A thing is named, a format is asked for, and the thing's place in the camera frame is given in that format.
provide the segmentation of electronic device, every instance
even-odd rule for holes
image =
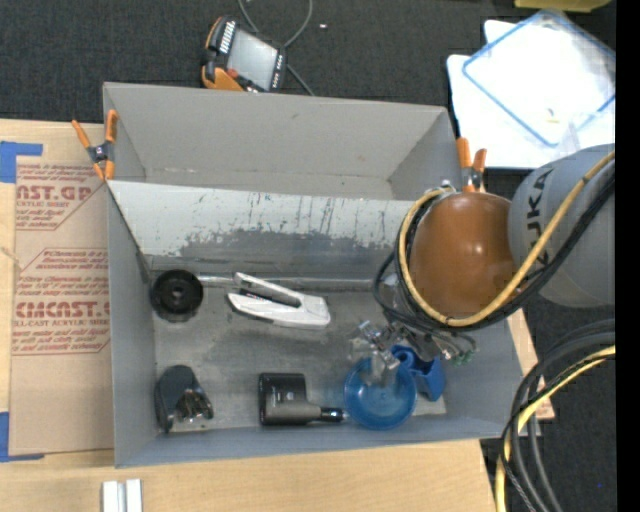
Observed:
[[[268,41],[231,16],[213,24],[202,58],[201,78],[208,89],[276,92],[284,82],[284,45]]]
[[[262,425],[340,423],[345,419],[342,409],[321,407],[307,400],[307,384],[301,373],[261,373],[258,400]]]
[[[206,428],[213,418],[213,406],[189,366],[167,368],[153,391],[158,425],[165,433],[172,430]],[[184,423],[187,428],[179,427]]]

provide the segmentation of gray box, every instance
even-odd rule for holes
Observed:
[[[103,94],[120,116],[108,182],[116,466],[500,435],[522,377],[506,322],[472,333],[474,360],[445,364],[443,397],[394,430],[258,421],[261,372],[304,373],[312,402],[343,405],[347,342],[362,321],[384,324],[370,284],[404,215],[426,189],[461,185],[446,109],[115,83]],[[180,324],[149,301],[150,276],[172,268],[213,283]],[[225,300],[237,271],[315,290],[330,325],[237,315]],[[174,364],[211,399],[211,429],[161,433],[153,388]]]

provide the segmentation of black charger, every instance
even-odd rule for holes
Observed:
[[[307,384],[301,373],[262,373],[258,379],[262,425],[306,425],[312,421],[340,423],[342,409],[320,407],[307,400]]]

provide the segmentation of cardboard sheet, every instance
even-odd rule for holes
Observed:
[[[475,440],[375,450],[114,469],[113,452],[50,455],[0,464],[4,510],[99,510],[104,481],[141,479],[149,512],[491,512],[495,504]]]
[[[15,286],[15,185],[0,182],[0,412],[9,407],[11,314]]]
[[[101,125],[85,130],[92,144],[104,141]],[[19,272],[9,454],[110,448],[106,187],[70,123],[3,120],[0,140],[43,145],[41,157],[18,157],[14,197],[7,192],[15,247],[5,260]]]

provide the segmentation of black object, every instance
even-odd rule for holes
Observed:
[[[307,385],[301,373],[262,373],[258,379],[262,425],[306,425],[312,421],[339,423],[344,411],[307,401]]]
[[[524,376],[518,387],[511,406],[511,418],[501,436],[503,451],[500,454],[502,465],[507,477],[513,483],[523,501],[533,504],[536,510],[561,511],[562,507],[556,497],[544,467],[542,454],[537,441],[537,420],[535,414],[527,421],[528,442],[535,463],[535,473],[530,473],[531,465],[527,464],[522,452],[521,434],[519,433],[522,411],[532,403],[547,395],[549,398],[555,386],[561,385],[565,379],[578,375],[581,367],[586,367],[594,361],[611,359],[612,355],[597,355],[604,349],[615,346],[615,320],[607,319],[596,321],[583,327],[579,327],[566,334],[557,341],[555,346],[540,357],[530,372]],[[543,389],[540,389],[542,378],[547,380]],[[506,446],[511,446],[511,460],[507,456]]]
[[[193,317],[203,296],[202,283],[186,270],[168,270],[151,286],[151,305],[169,322],[186,322]]]
[[[202,66],[211,88],[226,88],[215,83],[219,69],[244,90],[274,92],[284,82],[286,50],[232,16],[222,16],[209,32]]]
[[[164,371],[156,383],[153,399],[156,418],[165,433],[171,431],[176,420],[213,418],[213,406],[209,398],[193,370],[185,365],[171,366]]]

